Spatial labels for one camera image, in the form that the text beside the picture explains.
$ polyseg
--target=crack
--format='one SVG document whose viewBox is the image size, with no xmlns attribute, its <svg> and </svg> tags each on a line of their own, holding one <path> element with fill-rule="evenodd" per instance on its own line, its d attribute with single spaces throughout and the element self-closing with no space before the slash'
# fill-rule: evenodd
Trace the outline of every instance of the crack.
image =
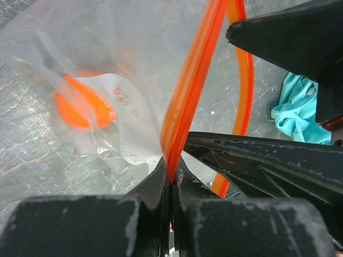
<svg viewBox="0 0 343 257">
<path fill-rule="evenodd" d="M 16 147 L 16 146 L 21 146 L 20 144 L 18 144 L 18 143 L 14 143 L 14 145 L 13 146 L 11 146 L 10 148 L 2 148 L 2 149 L 0 149 L 0 154 L 2 153 L 2 152 L 7 152 L 7 151 L 10 151 L 10 150 L 12 150 L 14 147 Z"/>
<path fill-rule="evenodd" d="M 19 103 L 23 100 L 24 96 L 27 94 L 28 90 L 31 88 L 28 87 L 25 92 L 23 93 L 23 95 L 20 97 L 19 101 L 14 105 L 14 106 L 10 106 L 7 111 L 3 112 L 2 114 L 0 114 L 0 116 L 4 116 L 5 114 L 7 114 L 8 112 L 10 112 L 11 110 L 15 109 L 16 107 L 18 107 Z"/>
<path fill-rule="evenodd" d="M 263 92 L 260 96 L 254 98 L 253 100 L 261 100 L 261 97 L 263 97 L 268 91 L 273 91 L 275 90 L 274 86 L 271 86 L 270 88 L 268 88 L 265 92 Z"/>
<path fill-rule="evenodd" d="M 65 161 L 65 160 L 62 158 L 62 156 L 60 155 L 60 153 L 56 153 L 56 154 L 58 155 L 58 157 L 60 157 L 60 159 L 61 159 L 65 164 L 67 164 L 66 161 Z"/>
<path fill-rule="evenodd" d="M 11 85 L 13 84 L 14 80 L 15 80 L 17 77 L 18 77 L 18 75 L 15 75 L 15 76 L 11 79 L 10 82 L 8 82 L 4 87 L 2 87 L 2 88 L 0 89 L 0 92 L 1 92 L 2 90 L 6 89 L 7 87 L 11 86 Z"/>
<path fill-rule="evenodd" d="M 249 132 L 249 133 L 247 134 L 247 136 L 250 137 L 250 136 L 252 136 L 253 134 L 256 133 L 256 134 L 259 135 L 259 137 L 261 137 L 261 133 L 260 133 L 258 130 L 259 130 L 262 126 L 267 125 L 268 122 L 269 122 L 269 121 L 267 121 L 266 123 L 263 123 L 263 124 L 259 125 L 258 127 L 255 127 L 255 130 L 252 131 L 252 132 Z"/>
<path fill-rule="evenodd" d="M 77 186 L 77 185 L 79 185 L 80 183 L 82 183 L 83 181 L 85 181 L 91 174 L 94 174 L 94 173 L 96 173 L 96 172 L 99 172 L 99 170 L 100 170 L 100 169 L 96 169 L 96 170 L 93 170 L 93 171 L 89 171 L 89 172 L 87 173 L 86 177 L 84 177 L 83 179 L 81 179 L 79 182 L 77 182 L 77 183 L 75 183 L 75 184 L 74 184 L 74 183 L 69 184 L 65 191 L 67 192 L 71 186 Z"/>
<path fill-rule="evenodd" d="M 40 161 L 41 159 L 43 159 L 43 158 L 45 158 L 46 156 L 48 156 L 49 154 L 50 154 L 50 152 L 47 152 L 47 153 L 41 155 L 40 157 L 37 157 L 37 158 L 32 159 L 32 160 L 29 160 L 29 161 L 24 161 L 24 160 L 22 160 L 22 162 L 19 163 L 17 166 L 15 166 L 15 167 L 13 167 L 13 168 L 11 168 L 11 169 L 7 169 L 7 170 L 5 170 L 2 174 L 0 174 L 0 178 L 3 177 L 5 174 L 7 174 L 7 173 L 9 173 L 9 172 L 11 172 L 11 171 L 13 171 L 13 170 L 15 170 L 15 169 L 17 169 L 17 168 L 23 166 L 23 165 L 27 165 L 30 169 L 32 169 L 28 164 L 38 162 L 38 161 Z"/>
<path fill-rule="evenodd" d="M 65 161 L 62 159 L 62 161 L 66 164 L 66 166 L 65 166 L 65 168 L 64 168 L 64 173 L 62 173 L 62 174 L 57 174 L 57 175 L 52 176 L 52 177 L 50 178 L 50 181 L 49 181 L 49 182 L 47 182 L 46 184 L 41 185 L 41 186 L 37 189 L 37 193 L 38 193 L 38 194 L 41 194 L 40 190 L 41 190 L 44 186 L 47 186 L 47 185 L 51 184 L 51 183 L 53 182 L 54 178 L 66 176 L 66 175 L 68 174 L 69 171 L 73 170 L 73 169 L 67 170 L 68 166 L 70 166 L 70 164 L 73 163 L 73 162 L 77 162 L 78 160 L 79 160 L 79 159 L 76 159 L 76 160 L 73 160 L 73 161 L 70 161 L 69 163 L 67 163 L 67 162 L 65 162 Z"/>
</svg>

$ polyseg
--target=turquoise fabric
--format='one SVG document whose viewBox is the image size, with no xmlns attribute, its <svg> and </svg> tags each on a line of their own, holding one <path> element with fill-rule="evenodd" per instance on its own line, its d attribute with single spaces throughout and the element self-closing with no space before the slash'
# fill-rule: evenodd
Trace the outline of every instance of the turquoise fabric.
<svg viewBox="0 0 343 257">
<path fill-rule="evenodd" d="M 294 141 L 329 145 L 331 132 L 316 124 L 318 83 L 288 73 L 279 105 L 272 110 L 276 127 Z"/>
</svg>

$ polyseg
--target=orange ball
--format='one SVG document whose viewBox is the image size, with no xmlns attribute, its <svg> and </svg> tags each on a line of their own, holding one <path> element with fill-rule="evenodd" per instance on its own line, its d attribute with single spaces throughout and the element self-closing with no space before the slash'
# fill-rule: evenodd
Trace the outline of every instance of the orange ball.
<svg viewBox="0 0 343 257">
<path fill-rule="evenodd" d="M 95 77 L 102 75 L 101 72 L 94 72 L 88 70 L 78 70 L 78 74 L 83 78 Z M 106 103 L 104 99 L 99 97 L 98 93 L 93 90 L 92 88 L 86 86 L 85 84 L 77 81 L 70 75 L 66 75 L 64 79 L 69 82 L 69 84 L 75 88 L 80 94 L 88 101 L 88 103 L 93 107 L 96 121 L 98 123 L 98 127 L 103 129 L 110 125 L 117 117 L 117 113 L 115 109 Z M 85 120 L 80 113 L 78 113 L 74 107 L 66 100 L 60 93 L 55 94 L 55 101 L 56 101 L 56 108 L 61 116 L 61 118 L 70 126 L 75 127 L 77 129 L 89 129 L 90 125 Z M 80 105 L 82 104 L 78 99 L 72 100 L 73 105 Z"/>
</svg>

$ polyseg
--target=orange object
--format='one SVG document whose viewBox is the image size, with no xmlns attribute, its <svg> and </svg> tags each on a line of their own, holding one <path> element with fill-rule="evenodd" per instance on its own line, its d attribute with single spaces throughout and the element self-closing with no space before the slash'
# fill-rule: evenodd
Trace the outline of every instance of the orange object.
<svg viewBox="0 0 343 257">
<path fill-rule="evenodd" d="M 172 183 L 225 17 L 228 0 L 210 0 L 183 65 L 161 131 L 161 148 Z"/>
<path fill-rule="evenodd" d="M 227 7 L 229 24 L 247 18 L 243 0 L 230 0 Z M 253 99 L 253 60 L 252 54 L 236 47 L 238 66 L 240 69 L 240 101 L 233 135 L 245 135 L 249 126 Z M 212 185 L 212 191 L 224 198 L 230 182 L 222 175 L 217 174 Z"/>
<path fill-rule="evenodd" d="M 102 75 L 101 72 L 94 72 L 88 70 L 78 70 L 77 73 L 84 78 L 88 77 L 95 77 Z M 115 112 L 114 108 L 111 107 L 106 101 L 101 98 L 96 91 L 89 88 L 88 86 L 80 83 L 76 79 L 74 79 L 70 75 L 66 75 L 64 80 L 69 82 L 69 84 L 75 88 L 81 95 L 88 101 L 88 103 L 92 106 L 96 121 L 98 123 L 98 127 L 103 129 L 107 127 L 111 122 L 113 122 L 116 117 L 117 113 Z M 89 129 L 90 125 L 87 120 L 85 120 L 79 112 L 75 110 L 75 108 L 60 94 L 55 94 L 55 101 L 56 101 L 56 108 L 61 116 L 61 118 L 70 126 L 75 127 L 77 129 Z M 80 101 L 78 99 L 73 99 L 72 104 L 74 106 L 80 105 Z"/>
</svg>

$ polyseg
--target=white label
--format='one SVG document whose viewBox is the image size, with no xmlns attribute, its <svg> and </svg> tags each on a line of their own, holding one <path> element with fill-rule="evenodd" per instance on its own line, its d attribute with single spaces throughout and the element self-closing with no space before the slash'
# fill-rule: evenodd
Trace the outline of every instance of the white label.
<svg viewBox="0 0 343 257">
<path fill-rule="evenodd" d="M 108 94 L 106 99 L 118 115 L 114 123 L 119 128 L 123 158 L 133 165 L 147 163 L 149 173 L 152 172 L 162 157 L 160 129 L 139 89 L 127 79 L 111 73 L 76 80 Z"/>
</svg>

